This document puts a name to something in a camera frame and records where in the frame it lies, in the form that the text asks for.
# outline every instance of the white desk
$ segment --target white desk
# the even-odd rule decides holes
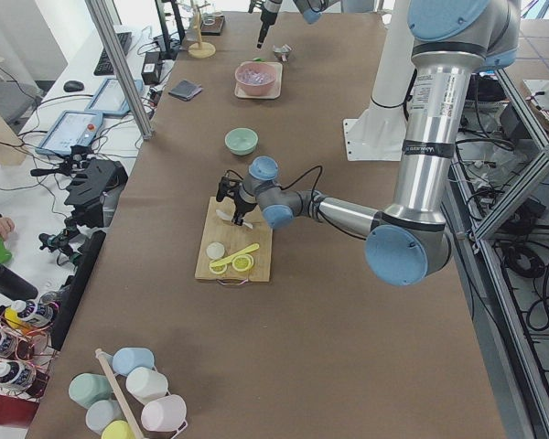
[[[137,50],[150,41],[150,35],[148,29],[141,31],[140,29],[135,30],[127,27],[117,28],[118,32],[126,30],[133,32],[131,50],[126,59],[134,78],[137,79],[140,78],[144,58],[144,54],[138,55]],[[33,113],[21,130],[21,133],[31,130],[47,131],[63,111],[82,111],[85,109],[90,98],[83,97],[81,99],[79,97],[72,98],[72,96],[76,94],[94,94],[103,79],[106,78],[93,76],[93,70],[101,52],[102,42],[97,32],[94,32],[86,40],[70,65],[59,76],[43,101],[45,102],[59,96],[69,96],[70,98],[47,102],[45,105],[39,106],[38,110]],[[172,67],[173,62],[166,61],[161,77],[165,78],[168,76],[167,74]],[[78,91],[77,93],[66,93],[63,90],[63,85],[68,80],[80,80],[85,85],[85,90]],[[143,96],[145,96],[146,92],[148,92],[147,87],[145,87]],[[120,121],[128,121],[130,119],[132,119],[131,114],[123,119],[107,118],[104,120],[102,129]],[[42,136],[44,134],[28,134],[25,136],[25,141],[31,145],[38,145]],[[101,152],[109,155],[112,160],[122,162],[126,172],[130,174],[138,148],[142,143],[136,124],[134,122],[126,122],[118,125],[107,136],[108,141],[103,145]],[[38,160],[48,161],[43,155],[37,155],[37,157]],[[50,167],[48,164],[39,161],[37,161],[37,164],[38,167]],[[54,176],[49,176],[44,181],[44,185],[53,192],[54,197],[49,194],[46,188],[36,186],[37,179],[31,177],[29,174],[29,171],[35,167],[37,166],[31,156],[28,156],[21,166],[0,166],[0,187],[31,187],[11,191],[0,190],[0,213],[12,218],[16,224],[15,232],[5,243],[6,248],[14,254],[13,260],[7,266],[35,285],[39,294],[43,294],[49,290],[58,289],[64,283],[67,276],[73,273],[73,267],[69,263],[58,266],[58,254],[56,252],[40,251],[38,249],[40,246],[38,235],[40,233],[57,234],[64,228],[64,216],[52,213],[51,208],[65,215],[70,213],[71,208],[63,204],[68,196],[68,192],[59,190]],[[57,175],[56,179],[59,181],[60,187],[63,188],[70,181],[68,177],[62,175]],[[10,305],[10,303],[7,298],[0,295],[0,305]],[[0,427],[1,439],[20,439],[24,438],[25,435],[26,430],[24,429]]]

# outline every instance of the label on robot arm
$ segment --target label on robot arm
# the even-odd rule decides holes
[[[457,104],[460,75],[433,73],[417,77],[414,84],[410,112],[420,112],[426,117],[458,117],[463,105]]]

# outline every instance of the chair seat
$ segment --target chair seat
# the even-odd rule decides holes
[[[14,82],[0,82],[0,115],[6,123],[15,122],[35,101],[36,87],[20,84],[20,89]]]

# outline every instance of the pink bowl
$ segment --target pink bowl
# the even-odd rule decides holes
[[[265,96],[275,85],[276,69],[265,62],[253,61],[239,66],[234,76],[249,96]]]

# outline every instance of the bowl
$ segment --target bowl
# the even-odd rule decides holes
[[[250,154],[258,144],[258,134],[250,128],[235,128],[226,134],[226,146],[232,154]]]
[[[276,82],[275,67],[265,62],[246,62],[234,73],[236,82],[249,96],[265,96]]]

